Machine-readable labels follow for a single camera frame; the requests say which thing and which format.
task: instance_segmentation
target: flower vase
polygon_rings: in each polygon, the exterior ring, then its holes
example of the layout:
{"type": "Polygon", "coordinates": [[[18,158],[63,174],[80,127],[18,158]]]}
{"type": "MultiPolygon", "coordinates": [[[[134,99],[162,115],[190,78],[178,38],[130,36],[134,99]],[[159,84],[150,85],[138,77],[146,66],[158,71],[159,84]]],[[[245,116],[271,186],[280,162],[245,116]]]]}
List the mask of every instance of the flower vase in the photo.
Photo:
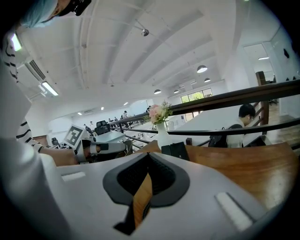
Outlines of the flower vase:
{"type": "Polygon", "coordinates": [[[158,130],[158,134],[156,136],[157,144],[159,149],[161,149],[162,146],[170,145],[172,144],[172,141],[169,137],[168,132],[165,130],[165,122],[158,123],[156,125],[156,128],[158,130]]]}

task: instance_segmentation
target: black chair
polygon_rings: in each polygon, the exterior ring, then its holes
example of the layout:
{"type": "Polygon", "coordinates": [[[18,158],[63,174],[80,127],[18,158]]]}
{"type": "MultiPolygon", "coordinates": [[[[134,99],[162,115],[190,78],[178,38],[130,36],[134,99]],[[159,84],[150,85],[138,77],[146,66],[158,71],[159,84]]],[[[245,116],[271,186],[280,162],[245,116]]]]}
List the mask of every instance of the black chair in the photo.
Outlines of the black chair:
{"type": "Polygon", "coordinates": [[[51,142],[52,142],[53,146],[56,146],[56,145],[59,146],[59,143],[58,143],[58,140],[56,139],[56,137],[52,138],[51,142]]]}
{"type": "Polygon", "coordinates": [[[110,124],[107,124],[106,121],[97,122],[96,126],[95,132],[97,135],[102,135],[111,131],[111,126],[110,124]]]}

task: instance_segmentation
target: fluorescent light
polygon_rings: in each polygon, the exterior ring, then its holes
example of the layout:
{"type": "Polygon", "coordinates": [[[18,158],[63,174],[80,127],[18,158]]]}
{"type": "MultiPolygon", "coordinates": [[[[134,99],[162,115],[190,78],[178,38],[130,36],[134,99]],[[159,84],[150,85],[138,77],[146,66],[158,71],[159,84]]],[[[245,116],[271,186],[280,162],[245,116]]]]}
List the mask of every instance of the fluorescent light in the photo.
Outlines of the fluorescent light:
{"type": "Polygon", "coordinates": [[[22,46],[19,42],[19,39],[18,39],[17,35],[14,34],[13,37],[11,38],[11,40],[14,42],[15,51],[19,51],[22,48],[22,46]]]}
{"type": "Polygon", "coordinates": [[[58,93],[47,82],[43,82],[42,85],[47,88],[53,95],[57,96],[58,93]]]}

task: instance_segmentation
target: wooden floor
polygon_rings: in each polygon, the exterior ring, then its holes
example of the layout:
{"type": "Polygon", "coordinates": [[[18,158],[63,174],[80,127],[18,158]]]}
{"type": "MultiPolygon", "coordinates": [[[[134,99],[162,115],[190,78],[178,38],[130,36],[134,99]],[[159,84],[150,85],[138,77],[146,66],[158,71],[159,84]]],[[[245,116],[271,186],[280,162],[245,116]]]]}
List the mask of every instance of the wooden floor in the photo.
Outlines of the wooden floor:
{"type": "MultiPolygon", "coordinates": [[[[269,124],[278,124],[283,121],[292,120],[293,117],[289,115],[279,115],[279,104],[270,105],[269,124]]],[[[289,145],[300,143],[300,125],[287,127],[274,131],[269,131],[267,137],[272,144],[287,142],[289,145]]]]}

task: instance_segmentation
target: wooden desk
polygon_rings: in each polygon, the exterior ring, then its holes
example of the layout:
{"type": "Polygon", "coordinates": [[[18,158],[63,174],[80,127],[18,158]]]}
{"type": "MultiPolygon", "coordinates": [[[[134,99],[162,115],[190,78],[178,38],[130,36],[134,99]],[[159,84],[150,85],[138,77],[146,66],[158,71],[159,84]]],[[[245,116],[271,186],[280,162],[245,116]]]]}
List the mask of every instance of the wooden desk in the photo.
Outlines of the wooden desk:
{"type": "MultiPolygon", "coordinates": [[[[298,158],[287,143],[234,149],[188,145],[186,148],[191,162],[218,170],[251,193],[268,210],[288,196],[299,170],[298,158]]],[[[161,150],[157,141],[152,141],[136,153],[139,152],[161,153],[161,150]]],[[[134,203],[137,206],[145,204],[138,197],[141,192],[150,192],[150,179],[147,175],[134,196],[134,203]]]]}

